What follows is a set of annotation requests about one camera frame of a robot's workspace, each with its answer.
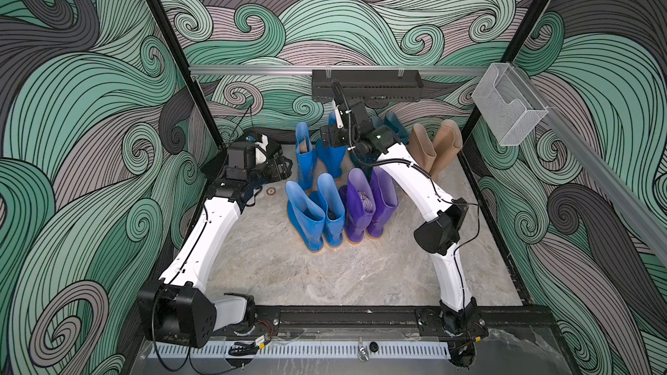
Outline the teal boot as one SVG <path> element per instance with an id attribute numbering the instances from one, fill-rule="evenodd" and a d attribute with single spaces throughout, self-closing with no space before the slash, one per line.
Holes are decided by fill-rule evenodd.
<path id="1" fill-rule="evenodd" d="M 377 161 L 377 154 L 371 152 L 370 154 L 363 155 L 357 149 L 350 150 L 349 154 L 353 165 L 359 168 L 364 173 L 366 179 L 370 181 L 373 173 L 373 165 Z"/>
<path id="2" fill-rule="evenodd" d="M 394 111 L 387 111 L 384 123 L 394 133 L 396 133 L 397 137 L 404 145 L 408 145 L 410 134 L 408 133 L 403 123 L 399 120 L 399 117 L 394 113 Z"/>

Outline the small blue boot orange sole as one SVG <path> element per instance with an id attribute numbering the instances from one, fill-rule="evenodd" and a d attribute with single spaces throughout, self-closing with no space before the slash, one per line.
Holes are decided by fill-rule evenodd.
<path id="1" fill-rule="evenodd" d="M 317 155 L 310 139 L 307 123 L 300 122 L 295 128 L 295 153 L 298 163 L 297 181 L 304 191 L 313 187 Z"/>

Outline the purple boot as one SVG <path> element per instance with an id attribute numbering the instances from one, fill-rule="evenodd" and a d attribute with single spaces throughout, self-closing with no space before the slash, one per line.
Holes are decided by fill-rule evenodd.
<path id="1" fill-rule="evenodd" d="M 370 225 L 376 206 L 373 191 L 366 175 L 360 168 L 353 168 L 347 176 L 347 184 L 339 189 L 346 210 L 345 232 L 347 239 L 358 244 Z"/>
<path id="2" fill-rule="evenodd" d="M 373 192 L 375 212 L 368 225 L 368 235 L 373 239 L 382 237 L 384 227 L 399 206 L 394 180 L 380 167 L 374 167 L 370 186 Z"/>

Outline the large blue boot front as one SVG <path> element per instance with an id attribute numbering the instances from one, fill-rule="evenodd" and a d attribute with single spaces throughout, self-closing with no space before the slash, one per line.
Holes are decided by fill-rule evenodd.
<path id="1" fill-rule="evenodd" d="M 337 248 L 343 241 L 346 225 L 346 209 L 335 179 L 329 173 L 317 178 L 317 189 L 309 198 L 324 212 L 324 238 L 331 248 Z"/>

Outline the beige boot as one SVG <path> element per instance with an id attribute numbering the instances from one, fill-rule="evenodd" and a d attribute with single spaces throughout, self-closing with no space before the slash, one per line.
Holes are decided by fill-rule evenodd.
<path id="1" fill-rule="evenodd" d="M 436 158 L 430 170 L 431 177 L 436 180 L 463 148 L 463 137 L 458 123 L 451 119 L 441 122 L 433 140 Z"/>
<path id="2" fill-rule="evenodd" d="M 429 173 L 434 166 L 437 154 L 427 130 L 422 124 L 415 123 L 413 125 L 407 149 L 418 165 Z"/>

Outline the teal boot back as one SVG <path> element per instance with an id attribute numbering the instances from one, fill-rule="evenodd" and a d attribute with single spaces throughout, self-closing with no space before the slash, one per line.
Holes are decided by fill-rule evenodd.
<path id="1" fill-rule="evenodd" d="M 353 165 L 359 168 L 364 173 L 366 179 L 370 181 L 373 173 L 373 165 L 377 161 L 377 154 L 371 152 L 370 154 L 363 155 L 357 149 L 350 150 L 349 154 Z"/>

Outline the beige boot back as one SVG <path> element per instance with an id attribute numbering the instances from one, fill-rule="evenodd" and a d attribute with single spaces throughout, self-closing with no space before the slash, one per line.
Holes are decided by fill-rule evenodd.
<path id="1" fill-rule="evenodd" d="M 407 149 L 418 165 L 429 173 L 434 166 L 437 154 L 427 130 L 422 124 L 415 123 L 413 125 Z"/>

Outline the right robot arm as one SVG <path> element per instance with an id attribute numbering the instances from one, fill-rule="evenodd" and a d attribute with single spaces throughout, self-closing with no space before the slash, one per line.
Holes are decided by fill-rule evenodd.
<path id="1" fill-rule="evenodd" d="M 412 200 L 424 219 L 413 236 L 432 256 L 444 327 L 453 334 L 465 332 L 478 312 L 460 265 L 460 228 L 469 203 L 437 185 L 391 128 L 375 128 L 365 104 L 349 101 L 338 80 L 330 84 L 337 124 L 321 128 L 323 145 L 343 147 L 360 165 L 385 171 Z"/>

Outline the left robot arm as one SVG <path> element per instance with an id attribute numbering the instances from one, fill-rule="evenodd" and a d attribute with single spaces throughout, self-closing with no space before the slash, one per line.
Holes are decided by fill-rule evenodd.
<path id="1" fill-rule="evenodd" d="M 210 300 L 208 276 L 227 235 L 243 211 L 254 206 L 261 187 L 288 179 L 291 167 L 281 144 L 255 130 L 203 166 L 209 183 L 196 224 L 177 257 L 137 295 L 147 340 L 202 348 L 222 329 L 254 328 L 253 296 L 227 293 Z"/>

